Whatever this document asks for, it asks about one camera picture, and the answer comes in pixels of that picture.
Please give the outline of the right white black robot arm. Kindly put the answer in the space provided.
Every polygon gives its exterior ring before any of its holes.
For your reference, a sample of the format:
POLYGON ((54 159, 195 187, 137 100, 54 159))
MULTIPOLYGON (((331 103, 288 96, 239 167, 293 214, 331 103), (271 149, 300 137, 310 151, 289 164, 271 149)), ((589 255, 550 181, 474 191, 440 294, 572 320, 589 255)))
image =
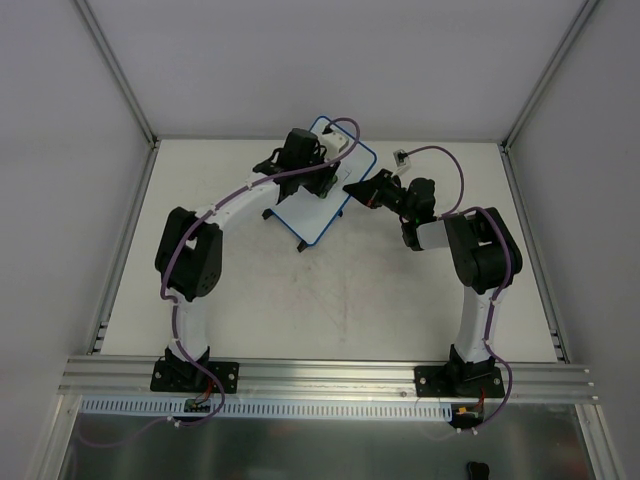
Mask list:
POLYGON ((435 215, 435 182, 416 178, 407 187, 381 170, 343 190, 369 209, 385 207, 399 216, 402 238, 413 251, 445 248, 464 286, 461 322, 449 358, 441 366, 414 368, 420 398, 502 398, 505 387, 491 343, 499 304, 522 270, 519 247, 494 207, 435 215))

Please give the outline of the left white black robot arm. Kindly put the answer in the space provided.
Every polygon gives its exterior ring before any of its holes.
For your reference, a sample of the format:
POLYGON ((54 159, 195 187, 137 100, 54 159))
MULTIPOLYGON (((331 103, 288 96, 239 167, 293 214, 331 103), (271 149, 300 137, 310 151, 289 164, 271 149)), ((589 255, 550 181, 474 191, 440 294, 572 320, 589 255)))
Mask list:
POLYGON ((322 197, 334 185, 348 139, 327 127, 316 135, 294 128, 283 146, 255 165, 244 186, 196 211, 174 208, 168 215, 154 265, 160 296, 172 304, 171 339, 154 366, 156 392, 202 392, 214 388, 209 364, 204 297, 222 274, 223 236, 246 216, 270 209, 299 188, 322 197))

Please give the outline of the blue framed whiteboard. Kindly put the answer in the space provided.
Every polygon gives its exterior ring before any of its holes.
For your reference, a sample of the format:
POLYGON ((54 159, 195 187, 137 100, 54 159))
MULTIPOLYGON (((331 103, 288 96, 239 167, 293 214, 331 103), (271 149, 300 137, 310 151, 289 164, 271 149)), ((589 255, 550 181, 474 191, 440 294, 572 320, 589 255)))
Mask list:
MULTIPOLYGON (((326 116, 320 116, 312 124, 310 131, 320 137, 329 123, 330 120, 326 116)), ((342 216, 343 209, 350 199, 342 187, 364 180, 377 162, 376 153, 357 140, 355 132, 350 133, 343 126, 336 124, 330 127, 343 132, 349 138, 349 146, 344 151, 351 151, 341 161, 336 172, 337 181, 329 195, 321 199, 300 187, 297 193, 270 209, 273 212, 272 217, 277 218, 299 242, 304 240, 308 247, 316 245, 329 226, 342 216)))

